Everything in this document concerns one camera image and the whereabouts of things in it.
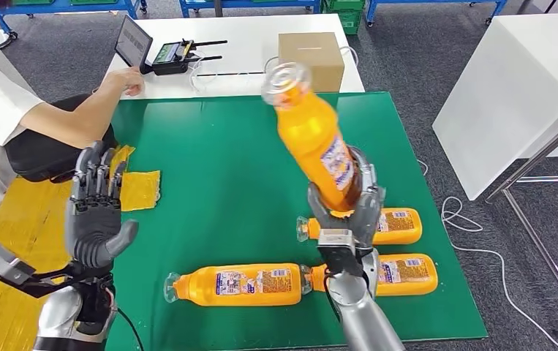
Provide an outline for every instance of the transparent bottle cap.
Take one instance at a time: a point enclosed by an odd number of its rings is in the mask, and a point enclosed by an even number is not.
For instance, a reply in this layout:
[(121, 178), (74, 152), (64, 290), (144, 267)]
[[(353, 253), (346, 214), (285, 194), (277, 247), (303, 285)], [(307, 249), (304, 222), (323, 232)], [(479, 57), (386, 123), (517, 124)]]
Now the transparent bottle cap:
[(162, 287), (162, 293), (168, 303), (173, 303), (178, 300), (178, 293), (173, 287), (173, 283), (180, 280), (180, 277), (181, 276), (179, 274), (171, 272), (165, 279), (165, 285)]
[(285, 106), (311, 86), (311, 71), (303, 64), (287, 62), (274, 67), (265, 77), (261, 95), (269, 105)]
[(306, 295), (313, 290), (313, 270), (305, 265), (300, 265), (301, 294)]
[(309, 239), (309, 220), (302, 216), (296, 219), (296, 238), (300, 242)]

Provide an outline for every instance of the yellow cloth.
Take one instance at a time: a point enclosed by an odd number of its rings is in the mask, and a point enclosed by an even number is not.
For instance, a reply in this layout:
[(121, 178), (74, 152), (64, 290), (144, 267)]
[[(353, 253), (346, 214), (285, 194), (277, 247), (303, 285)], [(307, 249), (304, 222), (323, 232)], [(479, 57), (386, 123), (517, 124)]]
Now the yellow cloth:
[[(113, 159), (125, 160), (134, 148), (124, 146)], [(159, 194), (160, 172), (124, 173), (122, 211), (153, 208)], [(69, 261), (64, 247), (64, 212), (72, 182), (12, 182), (0, 205), (0, 243), (37, 269), (63, 268)], [(25, 351), (33, 346), (39, 310), (36, 299), (0, 282), (0, 351)]]

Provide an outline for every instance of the man's arm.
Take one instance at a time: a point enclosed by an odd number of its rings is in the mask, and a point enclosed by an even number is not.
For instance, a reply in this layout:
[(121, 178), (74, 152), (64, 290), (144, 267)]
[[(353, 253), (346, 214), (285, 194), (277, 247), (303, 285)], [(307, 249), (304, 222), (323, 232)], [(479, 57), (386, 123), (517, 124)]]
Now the man's arm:
[(30, 109), (20, 120), (20, 125), (70, 146), (85, 148), (102, 139), (121, 93), (125, 91), (134, 96), (142, 89), (143, 78), (138, 68), (113, 71), (73, 112), (43, 102)]

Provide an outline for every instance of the black bag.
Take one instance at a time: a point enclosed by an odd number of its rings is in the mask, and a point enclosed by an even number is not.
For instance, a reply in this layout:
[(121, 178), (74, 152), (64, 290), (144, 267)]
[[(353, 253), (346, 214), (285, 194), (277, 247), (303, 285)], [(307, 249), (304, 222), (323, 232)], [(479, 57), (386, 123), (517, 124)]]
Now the black bag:
[[(53, 106), (71, 112), (87, 97), (88, 94), (78, 95), (55, 102)], [(112, 126), (108, 126), (102, 140), (104, 150), (117, 146)], [(73, 177), (76, 159), (82, 150), (27, 129), (5, 144), (5, 151), (14, 172), (26, 180), (50, 179), (53, 183), (61, 183)]]

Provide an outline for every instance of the cardboard box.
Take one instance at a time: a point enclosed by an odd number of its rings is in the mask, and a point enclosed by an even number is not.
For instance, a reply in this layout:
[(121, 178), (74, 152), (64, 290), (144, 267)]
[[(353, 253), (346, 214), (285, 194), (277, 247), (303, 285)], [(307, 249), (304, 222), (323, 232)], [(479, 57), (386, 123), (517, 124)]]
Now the cardboard box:
[(315, 92), (337, 92), (341, 88), (344, 65), (334, 33), (279, 34), (279, 62), (308, 66)]

